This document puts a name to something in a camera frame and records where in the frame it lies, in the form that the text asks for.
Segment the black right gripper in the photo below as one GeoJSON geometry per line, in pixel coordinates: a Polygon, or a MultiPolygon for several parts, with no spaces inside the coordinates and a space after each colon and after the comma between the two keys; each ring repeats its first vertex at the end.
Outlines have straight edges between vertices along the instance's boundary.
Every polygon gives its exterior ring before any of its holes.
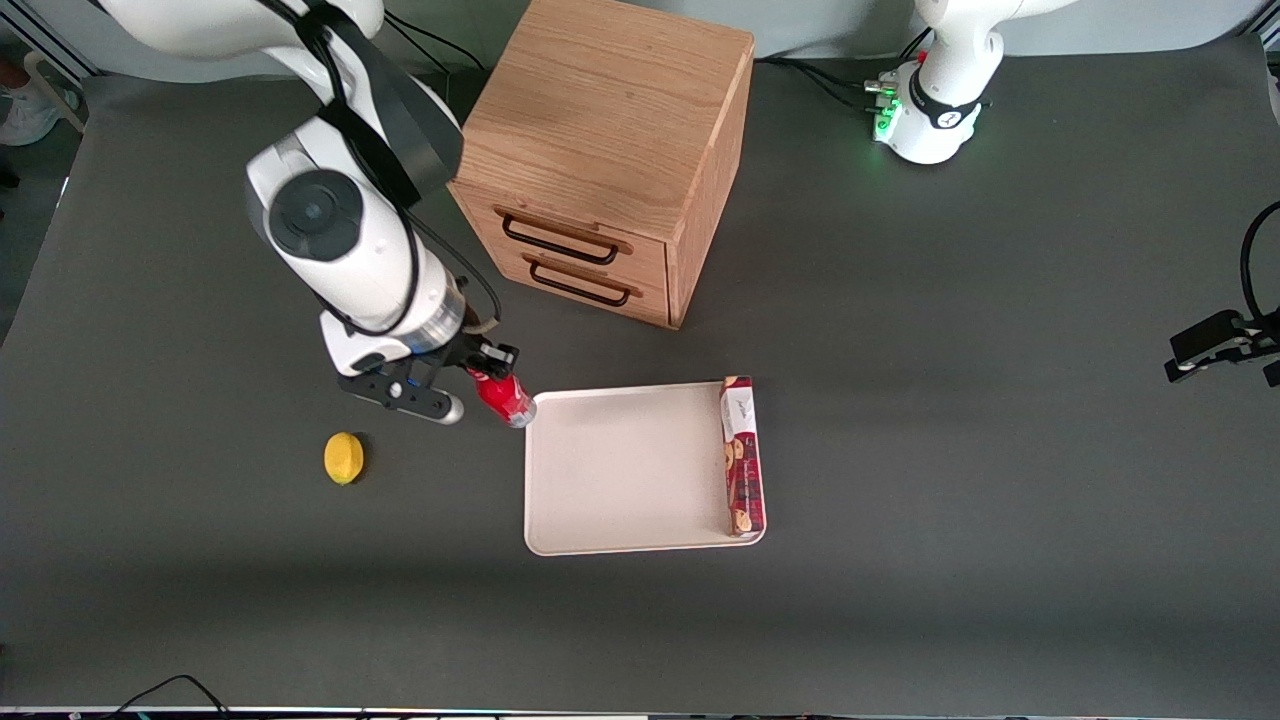
{"type": "Polygon", "coordinates": [[[431,354],[431,375],[451,368],[463,370],[476,387],[515,375],[520,351],[511,345],[495,345],[483,334],[457,334],[431,354]]]}

